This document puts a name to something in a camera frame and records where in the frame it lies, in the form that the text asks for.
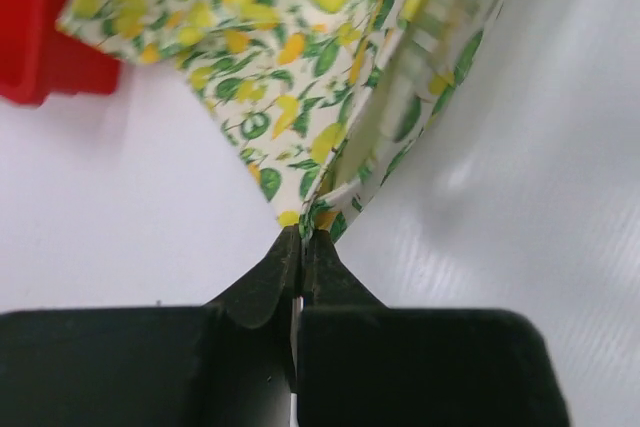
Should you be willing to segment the lemon print skirt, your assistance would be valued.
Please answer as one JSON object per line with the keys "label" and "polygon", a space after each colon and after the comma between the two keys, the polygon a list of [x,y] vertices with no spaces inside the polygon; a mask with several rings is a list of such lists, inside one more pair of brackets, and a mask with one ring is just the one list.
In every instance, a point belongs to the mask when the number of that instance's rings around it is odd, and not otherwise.
{"label": "lemon print skirt", "polygon": [[338,239],[464,82],[506,0],[67,0],[56,26],[173,62],[282,226]]}

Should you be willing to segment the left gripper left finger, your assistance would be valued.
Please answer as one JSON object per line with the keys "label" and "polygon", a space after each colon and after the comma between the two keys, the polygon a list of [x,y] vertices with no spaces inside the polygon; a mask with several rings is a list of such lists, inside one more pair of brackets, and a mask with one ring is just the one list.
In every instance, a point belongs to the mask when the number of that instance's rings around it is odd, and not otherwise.
{"label": "left gripper left finger", "polygon": [[195,306],[1,317],[5,426],[287,426],[300,236]]}

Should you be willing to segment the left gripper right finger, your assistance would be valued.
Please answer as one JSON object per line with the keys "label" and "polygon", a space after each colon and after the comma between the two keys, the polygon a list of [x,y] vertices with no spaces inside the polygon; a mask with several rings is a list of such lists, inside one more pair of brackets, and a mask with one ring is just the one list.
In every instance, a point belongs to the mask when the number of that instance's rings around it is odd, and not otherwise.
{"label": "left gripper right finger", "polygon": [[544,337],[504,309],[391,308],[316,232],[297,334],[302,426],[567,426]]}

